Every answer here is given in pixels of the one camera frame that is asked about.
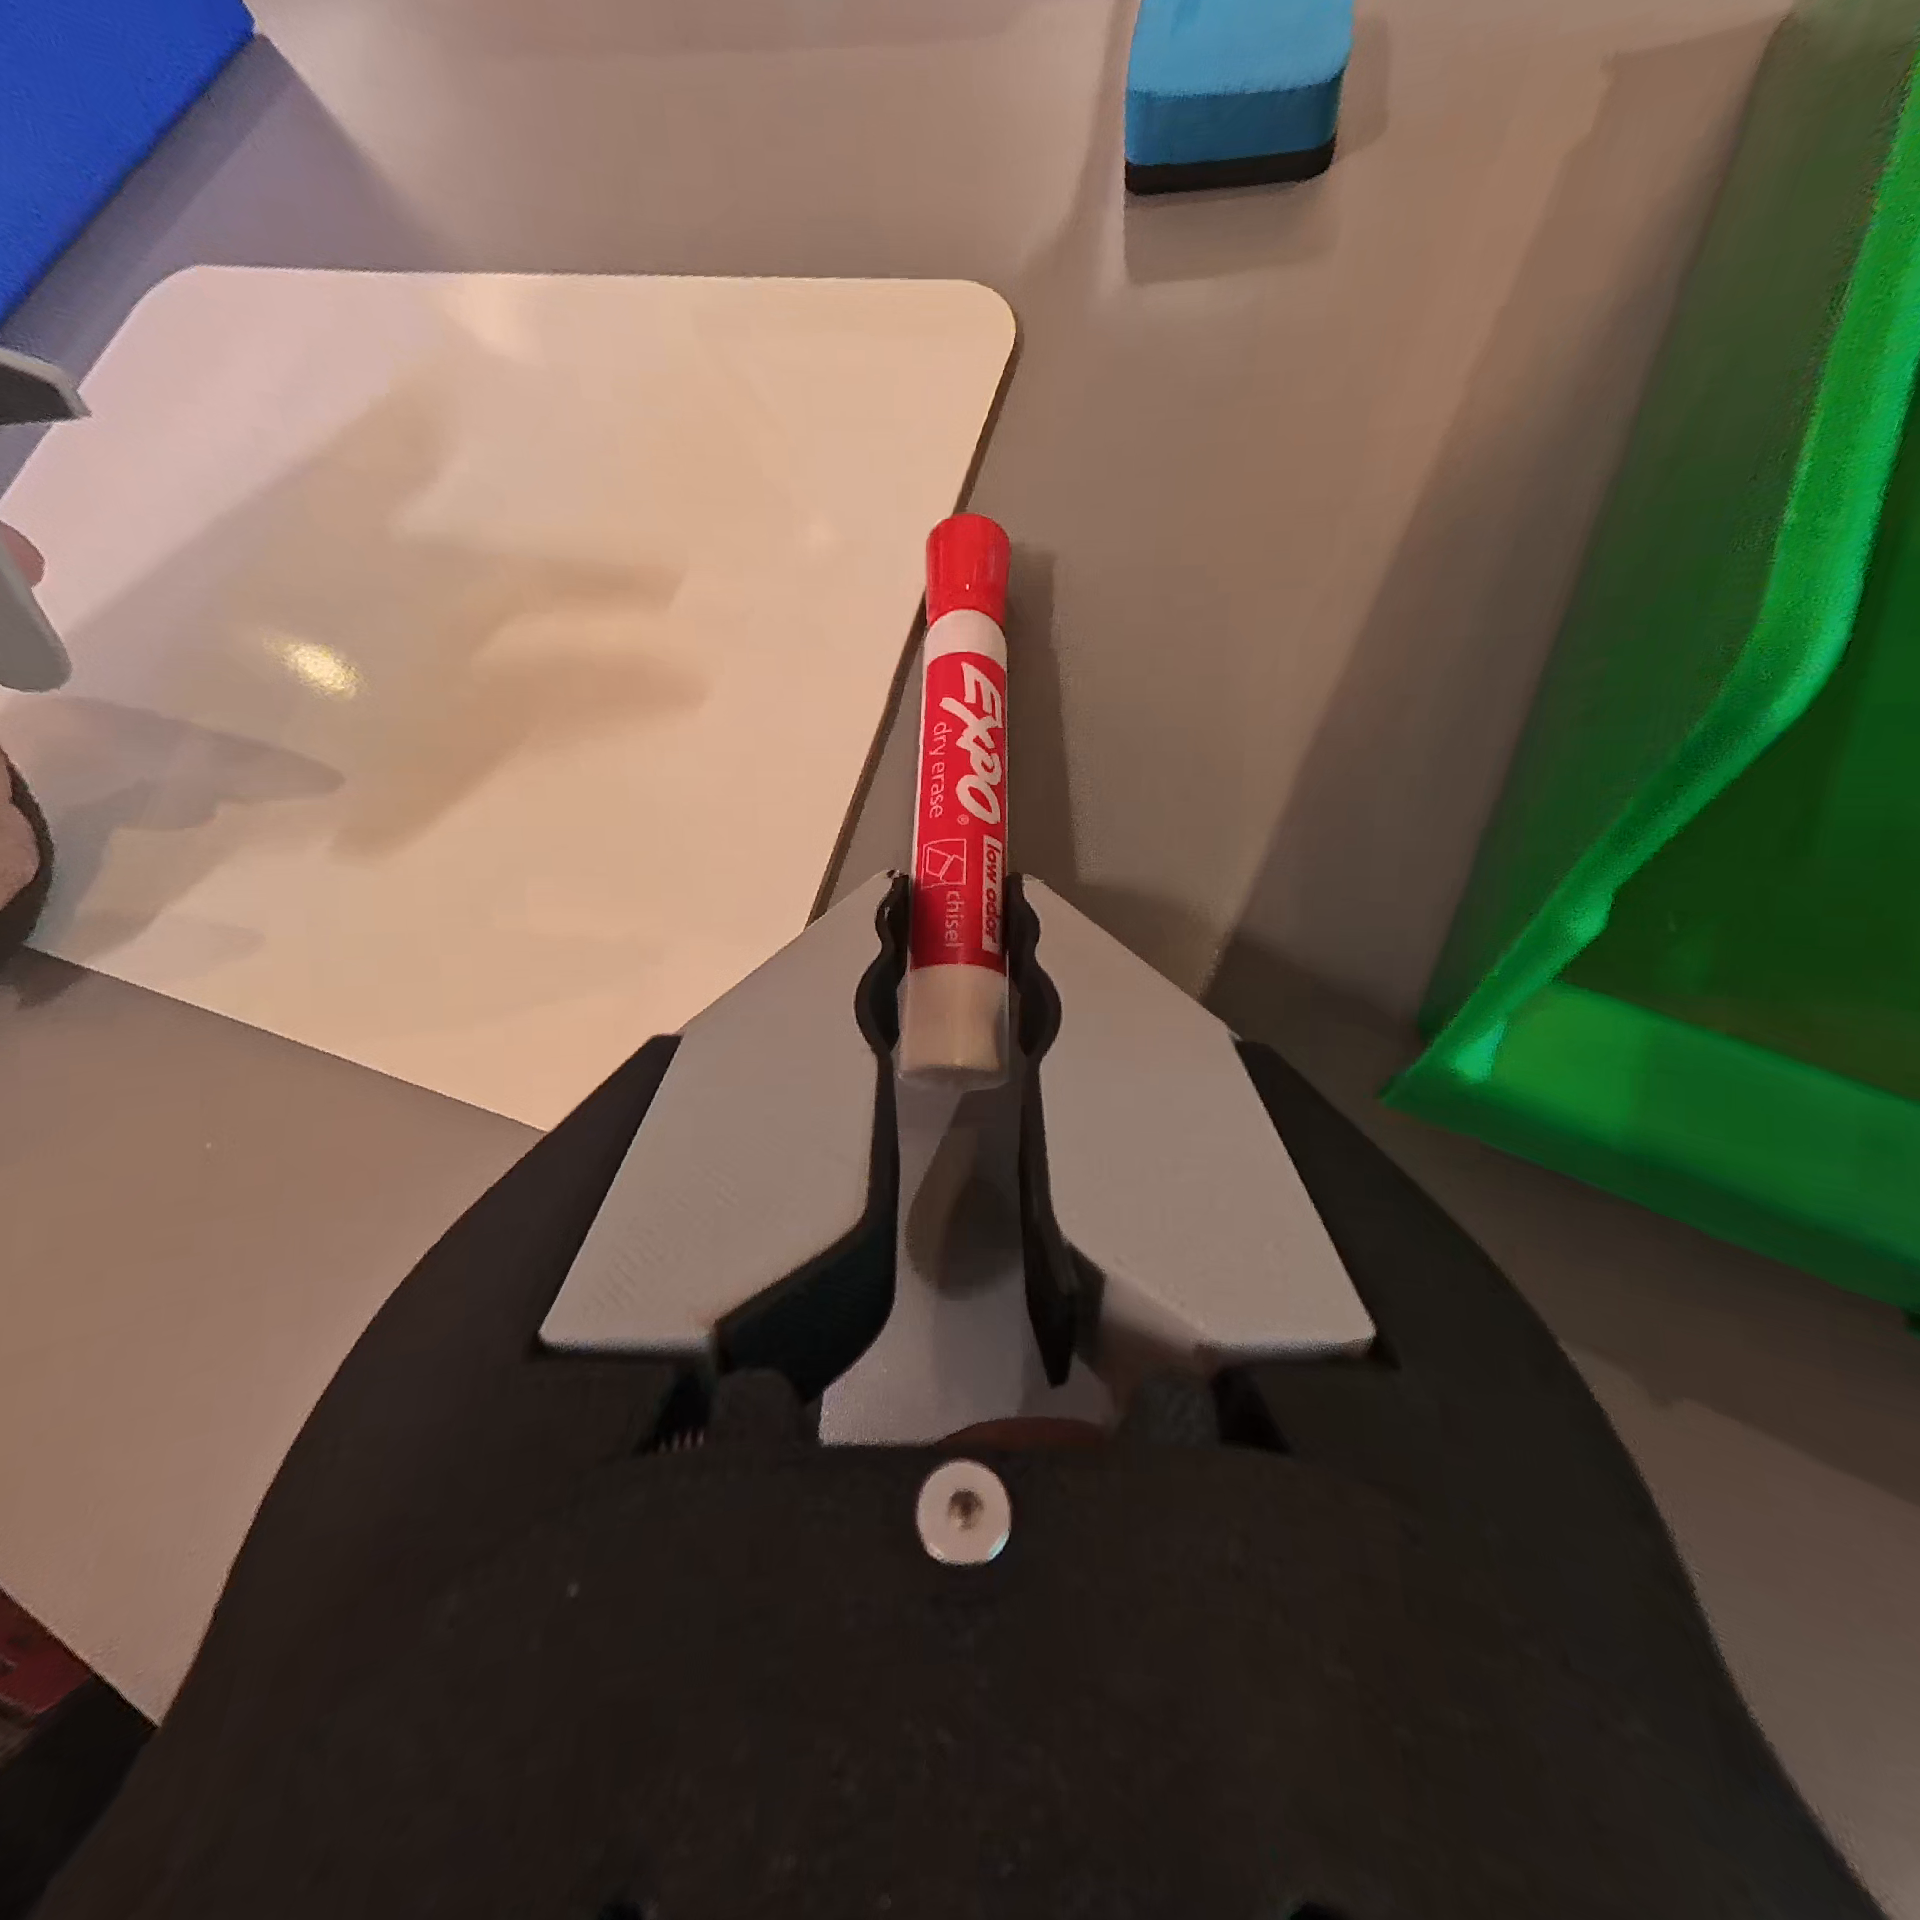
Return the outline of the blue whiteboard eraser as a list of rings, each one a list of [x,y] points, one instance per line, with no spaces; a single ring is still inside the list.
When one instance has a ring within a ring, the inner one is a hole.
[[[1123,94],[1137,198],[1291,186],[1338,151],[1354,2],[1140,2]]]

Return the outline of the white whiteboard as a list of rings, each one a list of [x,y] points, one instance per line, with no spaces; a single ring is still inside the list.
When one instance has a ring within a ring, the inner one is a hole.
[[[555,1125],[806,929],[1015,350],[971,279],[156,283],[4,494],[35,951]]]

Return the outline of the blue plastic bin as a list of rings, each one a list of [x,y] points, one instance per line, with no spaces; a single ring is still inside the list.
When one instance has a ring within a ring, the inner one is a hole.
[[[3,316],[255,38],[244,2],[3,4]]]

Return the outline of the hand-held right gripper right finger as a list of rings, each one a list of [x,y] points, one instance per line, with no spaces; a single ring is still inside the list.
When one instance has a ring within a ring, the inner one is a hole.
[[[1014,893],[1025,1308],[1050,1386],[1366,1354],[1376,1321],[1238,1035],[1044,883]]]

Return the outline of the red dry erase marker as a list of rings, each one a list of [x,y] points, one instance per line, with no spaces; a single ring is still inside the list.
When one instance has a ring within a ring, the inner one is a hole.
[[[1010,561],[994,518],[962,511],[929,533],[897,1065],[948,1087],[1007,1074]]]

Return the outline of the green plastic bin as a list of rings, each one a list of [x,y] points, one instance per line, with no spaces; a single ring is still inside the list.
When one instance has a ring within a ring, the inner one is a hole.
[[[1916,4],[1771,35],[1384,1090],[1916,1324]]]

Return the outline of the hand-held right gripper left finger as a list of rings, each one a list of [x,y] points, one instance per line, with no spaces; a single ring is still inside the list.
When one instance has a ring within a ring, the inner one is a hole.
[[[540,1340],[823,1395],[897,1303],[907,883],[882,874],[694,1018]]]

